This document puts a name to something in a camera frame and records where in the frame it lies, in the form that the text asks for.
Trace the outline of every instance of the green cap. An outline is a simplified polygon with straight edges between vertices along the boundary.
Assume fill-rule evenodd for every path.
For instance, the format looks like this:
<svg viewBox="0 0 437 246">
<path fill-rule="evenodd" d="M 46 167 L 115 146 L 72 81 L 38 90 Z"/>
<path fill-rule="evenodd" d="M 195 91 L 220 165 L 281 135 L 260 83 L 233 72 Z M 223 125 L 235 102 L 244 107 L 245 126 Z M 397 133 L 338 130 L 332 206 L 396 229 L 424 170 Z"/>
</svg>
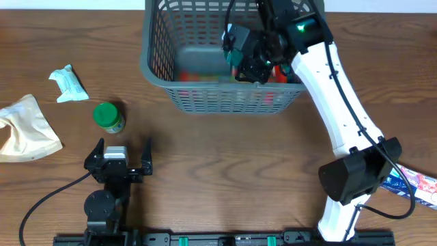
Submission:
<svg viewBox="0 0 437 246">
<path fill-rule="evenodd" d="M 120 116 L 112 103 L 104 102 L 94 109 L 93 118 L 100 127 L 110 127 L 118 123 Z"/>
</svg>

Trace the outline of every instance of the beige cloth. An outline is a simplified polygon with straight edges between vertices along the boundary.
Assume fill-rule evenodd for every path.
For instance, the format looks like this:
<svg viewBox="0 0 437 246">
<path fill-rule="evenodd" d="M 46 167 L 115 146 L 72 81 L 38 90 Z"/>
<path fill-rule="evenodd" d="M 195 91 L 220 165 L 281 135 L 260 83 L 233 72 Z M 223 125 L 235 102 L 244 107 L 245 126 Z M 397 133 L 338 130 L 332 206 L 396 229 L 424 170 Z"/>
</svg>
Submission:
<svg viewBox="0 0 437 246">
<path fill-rule="evenodd" d="M 31 94 L 0 110 L 0 128 L 5 126 L 11 126 L 11 136 L 0 150 L 0 162 L 32 161 L 62 149 Z"/>
</svg>

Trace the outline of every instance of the wood grain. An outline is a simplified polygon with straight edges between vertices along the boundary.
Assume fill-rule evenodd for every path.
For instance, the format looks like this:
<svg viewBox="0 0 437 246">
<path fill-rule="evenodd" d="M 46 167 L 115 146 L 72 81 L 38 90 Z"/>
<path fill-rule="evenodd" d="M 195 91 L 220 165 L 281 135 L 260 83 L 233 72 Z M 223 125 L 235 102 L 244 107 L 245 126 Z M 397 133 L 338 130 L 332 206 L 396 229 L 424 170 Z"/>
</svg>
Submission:
<svg viewBox="0 0 437 246">
<path fill-rule="evenodd" d="M 397 136 L 402 160 L 437 176 L 437 16 L 328 14 L 344 67 L 373 121 Z M 0 11 L 0 108 L 33 94 L 61 151 L 28 163 L 0 164 L 0 238 L 18 245 L 24 214 L 42 196 L 85 173 L 83 160 L 104 137 L 139 160 L 154 140 L 154 175 L 132 188 L 129 224 L 174 232 L 226 232 L 315 227 L 326 195 L 318 167 L 333 160 L 328 134 L 304 94 L 270 116 L 186 115 L 139 70 L 143 12 Z M 72 64 L 91 100 L 56 103 L 49 74 Z M 109 135 L 93 108 L 117 101 L 126 129 Z M 0 140 L 8 138 L 0 131 Z M 28 245 L 51 245 L 56 234 L 86 227 L 91 178 L 52 197 L 28 220 Z M 401 214 L 408 200 L 385 190 L 370 205 Z M 437 211 L 417 206 L 391 221 L 363 212 L 362 229 L 390 229 L 398 245 L 435 245 Z"/>
</svg>

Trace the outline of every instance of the plastic bottle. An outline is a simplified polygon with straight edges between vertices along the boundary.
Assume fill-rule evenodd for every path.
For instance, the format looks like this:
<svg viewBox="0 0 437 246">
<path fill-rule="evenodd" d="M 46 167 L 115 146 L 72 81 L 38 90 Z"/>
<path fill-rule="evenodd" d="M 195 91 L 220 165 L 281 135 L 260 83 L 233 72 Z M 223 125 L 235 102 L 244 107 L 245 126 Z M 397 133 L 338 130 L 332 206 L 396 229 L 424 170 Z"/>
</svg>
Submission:
<svg viewBox="0 0 437 246">
<path fill-rule="evenodd" d="M 93 112 L 94 121 L 107 133 L 119 133 L 126 122 L 123 116 L 112 103 L 104 102 L 98 105 Z"/>
</svg>

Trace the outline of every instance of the plastic basket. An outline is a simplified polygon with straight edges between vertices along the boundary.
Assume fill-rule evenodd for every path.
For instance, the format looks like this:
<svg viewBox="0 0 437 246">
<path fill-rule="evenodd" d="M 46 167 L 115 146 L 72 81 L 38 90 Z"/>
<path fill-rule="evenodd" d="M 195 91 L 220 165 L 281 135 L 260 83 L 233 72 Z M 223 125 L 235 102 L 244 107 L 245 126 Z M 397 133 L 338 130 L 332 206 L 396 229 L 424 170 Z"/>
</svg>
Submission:
<svg viewBox="0 0 437 246">
<path fill-rule="evenodd" d="M 293 2 L 301 12 L 310 12 L 305 0 Z M 281 112 L 306 90 L 303 84 L 229 82 L 229 65 L 221 50 L 228 5 L 229 0 L 146 0 L 144 77 L 165 88 L 176 107 L 187 113 Z M 229 22 L 262 28 L 254 0 L 236 0 Z M 181 70 L 223 74 L 228 80 L 176 81 Z"/>
</svg>

